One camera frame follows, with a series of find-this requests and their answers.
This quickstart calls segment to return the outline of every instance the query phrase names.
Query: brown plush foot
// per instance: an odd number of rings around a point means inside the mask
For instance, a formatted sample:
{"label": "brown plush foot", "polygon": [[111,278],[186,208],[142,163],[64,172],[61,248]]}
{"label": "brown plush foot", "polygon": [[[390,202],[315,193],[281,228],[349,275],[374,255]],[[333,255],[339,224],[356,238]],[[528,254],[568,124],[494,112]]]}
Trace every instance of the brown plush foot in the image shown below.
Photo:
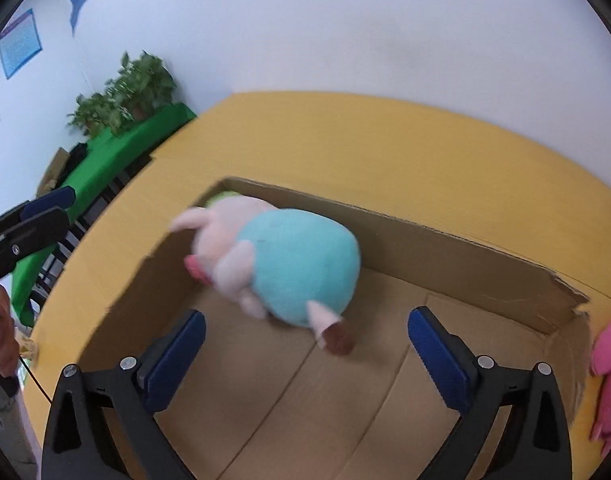
{"label": "brown plush foot", "polygon": [[333,355],[349,355],[355,345],[354,339],[341,322],[327,327],[323,332],[323,340],[325,349]]}

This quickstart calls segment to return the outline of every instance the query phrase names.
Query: silver bolt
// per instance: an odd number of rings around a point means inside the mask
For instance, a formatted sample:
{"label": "silver bolt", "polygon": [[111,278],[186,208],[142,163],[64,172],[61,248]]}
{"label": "silver bolt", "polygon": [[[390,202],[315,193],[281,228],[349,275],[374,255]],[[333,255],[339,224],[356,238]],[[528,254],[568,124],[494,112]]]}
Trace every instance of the silver bolt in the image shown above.
{"label": "silver bolt", "polygon": [[72,377],[76,373],[76,365],[67,365],[63,369],[63,375],[65,377]]}
{"label": "silver bolt", "polygon": [[136,359],[133,357],[125,357],[121,360],[121,368],[124,370],[131,370],[136,366]]}
{"label": "silver bolt", "polygon": [[537,370],[539,370],[543,375],[550,375],[552,373],[552,368],[548,363],[539,363],[537,365]]}
{"label": "silver bolt", "polygon": [[486,370],[489,370],[490,368],[494,366],[494,359],[492,359],[491,357],[487,355],[480,356],[476,360],[476,362],[479,364],[481,368],[485,368]]}

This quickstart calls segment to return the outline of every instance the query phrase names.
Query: plush toy's arm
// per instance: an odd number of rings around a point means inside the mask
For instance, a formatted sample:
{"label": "plush toy's arm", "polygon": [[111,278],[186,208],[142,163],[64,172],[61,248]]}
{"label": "plush toy's arm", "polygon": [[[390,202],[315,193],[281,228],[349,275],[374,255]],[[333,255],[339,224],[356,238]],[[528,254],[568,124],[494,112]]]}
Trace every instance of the plush toy's arm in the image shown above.
{"label": "plush toy's arm", "polygon": [[192,207],[183,211],[170,224],[170,231],[182,231],[183,229],[201,229],[210,221],[210,211],[204,207]]}
{"label": "plush toy's arm", "polygon": [[611,324],[594,343],[591,365],[595,375],[606,375],[611,372]]}
{"label": "plush toy's arm", "polygon": [[214,268],[214,287],[231,301],[239,301],[241,291],[252,283],[254,245],[242,240],[219,260]]}

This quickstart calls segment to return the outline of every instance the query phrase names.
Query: green tablecloth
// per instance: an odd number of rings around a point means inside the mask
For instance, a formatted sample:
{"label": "green tablecloth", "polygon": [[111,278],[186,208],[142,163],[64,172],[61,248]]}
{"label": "green tablecloth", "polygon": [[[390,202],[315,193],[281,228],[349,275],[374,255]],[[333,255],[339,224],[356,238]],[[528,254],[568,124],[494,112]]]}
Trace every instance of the green tablecloth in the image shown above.
{"label": "green tablecloth", "polygon": [[[70,222],[79,218],[130,163],[195,117],[196,114],[186,105],[173,104],[121,136],[113,136],[109,130],[104,130],[95,139],[90,139],[88,155],[63,183],[72,186],[76,192],[76,202],[67,210]],[[34,314],[26,307],[29,295],[53,250],[54,246],[28,256],[16,265],[12,273],[12,307],[26,326],[34,326]]]}

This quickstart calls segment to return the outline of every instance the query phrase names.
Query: yellow table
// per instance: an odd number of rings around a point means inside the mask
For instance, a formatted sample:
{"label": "yellow table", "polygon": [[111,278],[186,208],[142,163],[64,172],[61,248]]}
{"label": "yellow table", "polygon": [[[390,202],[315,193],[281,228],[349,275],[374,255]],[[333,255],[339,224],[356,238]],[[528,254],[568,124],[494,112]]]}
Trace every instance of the yellow table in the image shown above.
{"label": "yellow table", "polygon": [[[185,126],[117,197],[69,259],[32,337],[49,394],[176,214],[225,176],[289,187],[408,219],[550,267],[586,293],[596,335],[611,320],[611,190],[539,144],[435,108],[345,94],[230,97]],[[571,429],[575,478],[600,380]],[[26,388],[42,440],[49,405]]]}

